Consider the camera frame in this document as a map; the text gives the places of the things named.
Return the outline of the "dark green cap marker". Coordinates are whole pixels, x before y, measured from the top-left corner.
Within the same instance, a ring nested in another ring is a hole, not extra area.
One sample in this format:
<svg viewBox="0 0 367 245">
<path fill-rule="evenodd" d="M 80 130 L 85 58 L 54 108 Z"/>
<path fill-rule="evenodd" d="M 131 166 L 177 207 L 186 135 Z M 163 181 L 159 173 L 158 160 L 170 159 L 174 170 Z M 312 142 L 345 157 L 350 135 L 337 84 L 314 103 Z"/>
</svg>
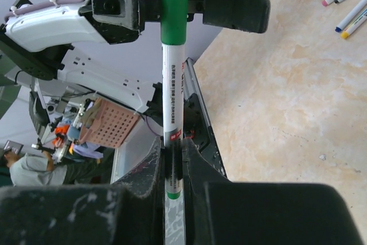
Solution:
<svg viewBox="0 0 367 245">
<path fill-rule="evenodd" d="M 188 0 L 161 0 L 163 142 L 165 181 L 169 199 L 182 191 L 184 133 L 184 62 Z"/>
</svg>

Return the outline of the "yellow cap paint marker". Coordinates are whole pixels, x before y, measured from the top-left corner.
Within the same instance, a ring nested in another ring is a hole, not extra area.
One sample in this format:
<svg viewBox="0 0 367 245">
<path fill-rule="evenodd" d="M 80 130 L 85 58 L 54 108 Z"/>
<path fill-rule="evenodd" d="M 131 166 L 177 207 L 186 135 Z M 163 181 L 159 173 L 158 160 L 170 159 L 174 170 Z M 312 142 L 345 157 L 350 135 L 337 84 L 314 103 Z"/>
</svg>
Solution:
<svg viewBox="0 0 367 245">
<path fill-rule="evenodd" d="M 367 11 L 364 10 L 342 33 L 341 38 L 347 39 L 354 33 L 364 22 L 366 22 Z"/>
</svg>

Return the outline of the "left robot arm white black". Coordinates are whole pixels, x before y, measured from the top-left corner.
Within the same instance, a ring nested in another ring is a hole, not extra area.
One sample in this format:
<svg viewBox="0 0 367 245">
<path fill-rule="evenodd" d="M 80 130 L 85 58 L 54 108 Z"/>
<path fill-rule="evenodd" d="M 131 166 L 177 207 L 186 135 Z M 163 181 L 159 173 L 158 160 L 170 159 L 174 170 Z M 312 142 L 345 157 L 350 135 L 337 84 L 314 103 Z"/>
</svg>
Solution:
<svg viewBox="0 0 367 245">
<path fill-rule="evenodd" d="M 184 83 L 181 75 L 172 73 L 157 84 L 130 79 L 93 61 L 75 43 L 128 44 L 147 22 L 157 22 L 163 51 L 176 50 L 196 14 L 202 14 L 205 25 L 264 33 L 270 8 L 270 0 L 17 0 L 1 25 L 1 51 L 36 79 L 75 85 L 164 129 L 180 118 L 189 133 L 201 126 L 202 115 L 197 107 L 178 102 L 174 90 Z"/>
</svg>

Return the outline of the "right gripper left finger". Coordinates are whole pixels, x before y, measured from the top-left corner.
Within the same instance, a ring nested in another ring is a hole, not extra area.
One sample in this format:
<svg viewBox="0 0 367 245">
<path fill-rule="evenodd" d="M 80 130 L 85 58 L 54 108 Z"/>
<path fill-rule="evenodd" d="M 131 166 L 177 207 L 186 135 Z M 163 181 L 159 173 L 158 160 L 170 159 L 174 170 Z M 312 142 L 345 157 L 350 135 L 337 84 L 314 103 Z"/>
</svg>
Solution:
<svg viewBox="0 0 367 245">
<path fill-rule="evenodd" d="M 164 244 L 161 139 L 112 184 L 3 187 L 2 244 Z"/>
</svg>

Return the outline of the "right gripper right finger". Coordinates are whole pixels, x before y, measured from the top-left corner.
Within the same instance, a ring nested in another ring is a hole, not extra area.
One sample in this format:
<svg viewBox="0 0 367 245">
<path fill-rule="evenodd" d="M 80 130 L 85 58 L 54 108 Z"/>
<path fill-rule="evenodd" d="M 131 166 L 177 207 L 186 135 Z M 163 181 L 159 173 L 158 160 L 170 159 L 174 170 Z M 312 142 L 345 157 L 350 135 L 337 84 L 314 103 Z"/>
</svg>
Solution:
<svg viewBox="0 0 367 245">
<path fill-rule="evenodd" d="M 232 182 L 183 141 L 187 244 L 362 244 L 331 186 Z"/>
</svg>

